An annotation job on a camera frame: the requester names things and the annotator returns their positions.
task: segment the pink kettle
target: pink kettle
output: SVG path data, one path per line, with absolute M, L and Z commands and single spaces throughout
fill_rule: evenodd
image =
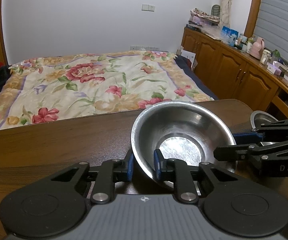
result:
M 250 55 L 257 59 L 261 59 L 263 50 L 264 50 L 264 40 L 258 37 L 257 41 L 253 43 L 253 46 L 250 51 Z

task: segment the white wall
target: white wall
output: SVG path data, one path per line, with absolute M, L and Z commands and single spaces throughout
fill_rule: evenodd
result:
M 244 33 L 248 22 L 252 0 L 232 0 L 231 26 L 230 28 Z M 214 4 L 221 5 L 221 0 L 213 0 Z
M 155 12 L 141 11 L 143 3 Z M 176 51 L 189 11 L 212 0 L 2 0 L 8 63 L 31 57 L 108 53 L 131 45 Z

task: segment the dark wooden table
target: dark wooden table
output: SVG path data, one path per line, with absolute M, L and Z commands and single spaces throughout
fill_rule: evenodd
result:
M 228 99 L 198 104 L 220 117 L 233 133 L 251 129 L 252 110 L 240 101 Z M 131 148 L 133 122 L 141 111 L 0 130 L 0 201 L 11 191 L 72 163 L 88 161 L 91 165 L 100 165 L 108 159 L 124 158 Z M 246 177 L 251 176 L 249 168 L 244 164 L 238 165 L 237 172 Z M 117 191 L 150 194 L 162 193 L 165 189 L 135 169 L 132 183 L 120 185 Z M 4 236 L 0 223 L 0 239 Z

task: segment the cabinet door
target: cabinet door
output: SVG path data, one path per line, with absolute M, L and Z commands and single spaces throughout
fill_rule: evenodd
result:
M 247 64 L 246 74 L 241 78 L 233 98 L 242 101 L 253 111 L 265 111 L 277 90 L 277 84 L 261 71 Z
M 219 99 L 232 98 L 245 66 L 246 61 L 237 54 L 221 48 L 214 64 L 214 73 L 211 77 L 209 89 L 211 89 Z
M 198 46 L 198 40 L 199 35 L 197 33 L 185 29 L 182 39 L 182 46 L 184 47 L 184 50 L 195 53 Z
M 212 90 L 210 83 L 212 72 L 214 70 L 214 62 L 219 52 L 220 46 L 206 38 L 201 38 L 196 50 L 197 66 L 194 73 L 198 78 Z

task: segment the curtain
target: curtain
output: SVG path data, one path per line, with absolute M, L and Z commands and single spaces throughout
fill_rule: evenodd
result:
M 219 27 L 230 27 L 232 0 L 221 0 L 221 13 Z

